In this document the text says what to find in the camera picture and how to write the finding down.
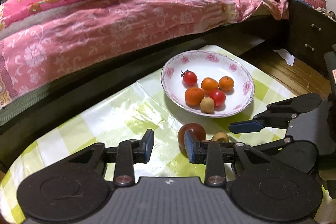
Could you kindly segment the brown longan fruit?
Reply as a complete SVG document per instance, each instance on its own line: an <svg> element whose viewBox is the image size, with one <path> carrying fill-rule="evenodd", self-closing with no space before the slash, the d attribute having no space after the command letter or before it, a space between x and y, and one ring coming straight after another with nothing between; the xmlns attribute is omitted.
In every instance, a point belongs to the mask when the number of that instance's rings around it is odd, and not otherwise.
<svg viewBox="0 0 336 224"><path fill-rule="evenodd" d="M211 114L214 112L215 102L210 97L203 98L200 102L200 108L201 108L201 112L206 113L206 114Z"/></svg>
<svg viewBox="0 0 336 224"><path fill-rule="evenodd" d="M220 143L228 143L229 142L229 137L225 132L217 132L216 134L213 135L211 138L212 141L215 142L220 142Z"/></svg>

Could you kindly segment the green checkered tablecloth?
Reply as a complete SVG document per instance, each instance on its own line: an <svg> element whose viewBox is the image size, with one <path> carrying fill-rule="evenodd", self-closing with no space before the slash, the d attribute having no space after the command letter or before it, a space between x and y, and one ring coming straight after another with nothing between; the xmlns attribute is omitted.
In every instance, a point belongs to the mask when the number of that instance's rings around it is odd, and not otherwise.
<svg viewBox="0 0 336 224"><path fill-rule="evenodd" d="M24 221L17 188L30 174L96 142L115 147L123 140L140 139L149 128L154 130L154 149L149 163L135 165L137 177L203 177L205 166L190 164L179 149L177 133L184 124L202 125L211 138L228 131L230 123L248 120L268 104L293 96L283 84L252 64L244 66L255 83L255 96L249 107L235 116L212 119L186 112L167 98L161 71L156 71L40 137L15 160L1 182L4 219L9 223Z"/></svg>

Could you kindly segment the pink basket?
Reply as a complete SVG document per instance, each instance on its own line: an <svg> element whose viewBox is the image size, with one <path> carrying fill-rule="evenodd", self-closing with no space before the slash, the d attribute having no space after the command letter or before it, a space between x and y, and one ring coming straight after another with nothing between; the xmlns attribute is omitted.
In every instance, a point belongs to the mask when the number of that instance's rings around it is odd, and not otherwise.
<svg viewBox="0 0 336 224"><path fill-rule="evenodd" d="M303 0L305 3L308 3L313 8L326 8L327 1L325 0Z"/></svg>

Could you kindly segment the white floral plate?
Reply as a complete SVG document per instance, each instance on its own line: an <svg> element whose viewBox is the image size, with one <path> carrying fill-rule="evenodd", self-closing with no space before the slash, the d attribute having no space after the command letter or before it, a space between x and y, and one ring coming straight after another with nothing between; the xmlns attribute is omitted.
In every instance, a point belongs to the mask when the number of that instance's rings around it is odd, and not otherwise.
<svg viewBox="0 0 336 224"><path fill-rule="evenodd" d="M187 51L172 57L161 73L167 97L189 113L224 118L245 110L255 85L235 59L213 51Z"/></svg>

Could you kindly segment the orange tangerine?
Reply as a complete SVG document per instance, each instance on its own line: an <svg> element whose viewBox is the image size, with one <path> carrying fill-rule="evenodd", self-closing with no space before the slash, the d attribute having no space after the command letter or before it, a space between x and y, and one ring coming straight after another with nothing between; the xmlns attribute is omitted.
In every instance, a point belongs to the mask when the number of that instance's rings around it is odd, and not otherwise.
<svg viewBox="0 0 336 224"><path fill-rule="evenodd" d="M224 92L230 92L234 88L234 81L228 76L224 76L219 80L219 87Z"/></svg>
<svg viewBox="0 0 336 224"><path fill-rule="evenodd" d="M189 106L199 106L205 93L201 88L191 87L185 91L185 101Z"/></svg>
<svg viewBox="0 0 336 224"><path fill-rule="evenodd" d="M219 83L212 78L206 77L201 83L201 88L205 94L210 94L213 90L217 90Z"/></svg>

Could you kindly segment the white paper on floor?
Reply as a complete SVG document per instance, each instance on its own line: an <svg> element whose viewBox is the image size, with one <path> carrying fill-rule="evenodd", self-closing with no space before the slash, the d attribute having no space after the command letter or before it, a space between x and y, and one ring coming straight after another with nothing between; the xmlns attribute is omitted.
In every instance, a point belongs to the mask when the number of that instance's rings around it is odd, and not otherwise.
<svg viewBox="0 0 336 224"><path fill-rule="evenodd" d="M295 62L295 57L289 53L287 50L284 48L279 49L279 50L274 50L275 53L277 53L281 58L283 58L286 62L287 65L293 66Z"/></svg>

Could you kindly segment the pink floral bed sheet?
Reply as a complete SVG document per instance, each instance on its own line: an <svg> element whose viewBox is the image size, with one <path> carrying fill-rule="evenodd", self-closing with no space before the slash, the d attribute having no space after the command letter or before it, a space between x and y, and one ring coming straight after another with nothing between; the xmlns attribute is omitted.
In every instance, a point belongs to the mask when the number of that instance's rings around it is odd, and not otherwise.
<svg viewBox="0 0 336 224"><path fill-rule="evenodd" d="M184 35L289 15L287 0L90 0L1 25L1 106L60 77Z"/></svg>

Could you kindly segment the red cherry tomato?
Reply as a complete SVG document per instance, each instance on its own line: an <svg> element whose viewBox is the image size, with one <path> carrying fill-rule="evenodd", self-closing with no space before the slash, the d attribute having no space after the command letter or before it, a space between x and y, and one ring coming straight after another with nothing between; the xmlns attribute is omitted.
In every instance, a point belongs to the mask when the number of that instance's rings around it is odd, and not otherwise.
<svg viewBox="0 0 336 224"><path fill-rule="evenodd" d="M217 89L210 93L210 98L213 99L215 107L221 107L226 100L226 95L222 90Z"/></svg>
<svg viewBox="0 0 336 224"><path fill-rule="evenodd" d="M183 84L186 86L194 86L198 81L197 75L189 70L181 71L181 77Z"/></svg>

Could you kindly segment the dark bed frame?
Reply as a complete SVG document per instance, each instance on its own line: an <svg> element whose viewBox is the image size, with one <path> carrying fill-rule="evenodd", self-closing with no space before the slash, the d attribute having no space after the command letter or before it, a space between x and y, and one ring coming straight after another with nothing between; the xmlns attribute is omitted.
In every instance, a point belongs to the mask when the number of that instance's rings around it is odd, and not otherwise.
<svg viewBox="0 0 336 224"><path fill-rule="evenodd" d="M171 57L206 45L235 55L286 44L290 22L270 15L186 35L104 60L26 93L1 109L1 171L33 141L136 80L161 68Z"/></svg>

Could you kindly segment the dark nightstand with drawers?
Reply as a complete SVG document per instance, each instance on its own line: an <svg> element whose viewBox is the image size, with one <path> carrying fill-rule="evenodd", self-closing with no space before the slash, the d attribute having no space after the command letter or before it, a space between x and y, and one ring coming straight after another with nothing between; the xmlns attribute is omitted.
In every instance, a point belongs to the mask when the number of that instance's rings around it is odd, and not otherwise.
<svg viewBox="0 0 336 224"><path fill-rule="evenodd" d="M290 42L288 51L322 75L327 75L324 54L335 44L335 21L292 0L289 5Z"/></svg>

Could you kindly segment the dark purple tomato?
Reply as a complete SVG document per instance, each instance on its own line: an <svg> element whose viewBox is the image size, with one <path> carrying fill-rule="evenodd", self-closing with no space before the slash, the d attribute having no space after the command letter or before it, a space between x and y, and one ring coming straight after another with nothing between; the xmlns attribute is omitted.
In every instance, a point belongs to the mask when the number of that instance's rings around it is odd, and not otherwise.
<svg viewBox="0 0 336 224"><path fill-rule="evenodd" d="M206 139L205 129L198 123L188 123L183 125L178 132L178 144L181 153L187 156L187 149L192 145L193 139L202 141Z"/></svg>

